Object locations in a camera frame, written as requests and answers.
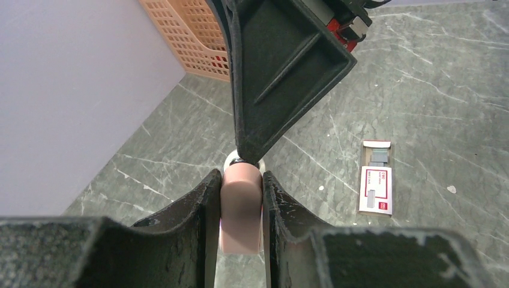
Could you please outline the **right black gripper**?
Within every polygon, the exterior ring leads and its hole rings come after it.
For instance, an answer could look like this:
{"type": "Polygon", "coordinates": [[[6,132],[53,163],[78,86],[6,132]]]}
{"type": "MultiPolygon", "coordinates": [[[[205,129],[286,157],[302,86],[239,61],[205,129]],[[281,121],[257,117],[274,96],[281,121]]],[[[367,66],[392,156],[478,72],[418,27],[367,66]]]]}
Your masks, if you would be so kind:
{"type": "Polygon", "coordinates": [[[386,1],[209,1],[229,61],[236,149],[257,163],[356,64],[386,1]]]}

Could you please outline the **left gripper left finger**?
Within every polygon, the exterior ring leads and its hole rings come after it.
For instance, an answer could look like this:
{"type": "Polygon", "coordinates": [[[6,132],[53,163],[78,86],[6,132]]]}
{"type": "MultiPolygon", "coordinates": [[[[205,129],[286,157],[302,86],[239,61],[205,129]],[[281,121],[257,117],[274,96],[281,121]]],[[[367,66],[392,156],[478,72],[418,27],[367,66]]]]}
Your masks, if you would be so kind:
{"type": "Polygon", "coordinates": [[[109,217],[1,218],[2,287],[213,287],[221,173],[132,226],[109,217]]]}

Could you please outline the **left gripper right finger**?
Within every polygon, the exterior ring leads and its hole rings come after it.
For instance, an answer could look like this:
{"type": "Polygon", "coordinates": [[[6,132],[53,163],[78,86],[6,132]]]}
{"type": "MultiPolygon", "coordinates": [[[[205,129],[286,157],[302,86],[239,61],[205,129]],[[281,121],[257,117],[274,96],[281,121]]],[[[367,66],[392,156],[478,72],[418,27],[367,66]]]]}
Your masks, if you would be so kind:
{"type": "Polygon", "coordinates": [[[444,229],[335,227],[263,176],[268,287],[490,287],[469,242],[444,229]]]}

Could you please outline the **pink stapler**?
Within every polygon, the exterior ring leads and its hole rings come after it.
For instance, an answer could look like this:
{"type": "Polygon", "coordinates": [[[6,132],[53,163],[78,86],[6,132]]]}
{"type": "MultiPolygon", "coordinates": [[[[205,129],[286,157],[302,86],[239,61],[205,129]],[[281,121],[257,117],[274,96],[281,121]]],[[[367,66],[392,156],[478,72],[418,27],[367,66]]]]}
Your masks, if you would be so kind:
{"type": "Polygon", "coordinates": [[[223,165],[219,248],[224,254],[255,255],[262,249],[262,174],[265,162],[245,162],[232,151],[223,165]]]}

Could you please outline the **red white staple box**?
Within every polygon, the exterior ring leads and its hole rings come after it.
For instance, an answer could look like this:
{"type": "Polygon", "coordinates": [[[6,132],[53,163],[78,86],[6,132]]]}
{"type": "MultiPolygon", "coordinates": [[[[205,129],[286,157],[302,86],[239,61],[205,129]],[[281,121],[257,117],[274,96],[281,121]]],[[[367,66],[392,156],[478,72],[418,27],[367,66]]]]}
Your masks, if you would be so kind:
{"type": "Polygon", "coordinates": [[[389,140],[363,140],[358,212],[380,217],[393,215],[393,168],[389,140]]]}

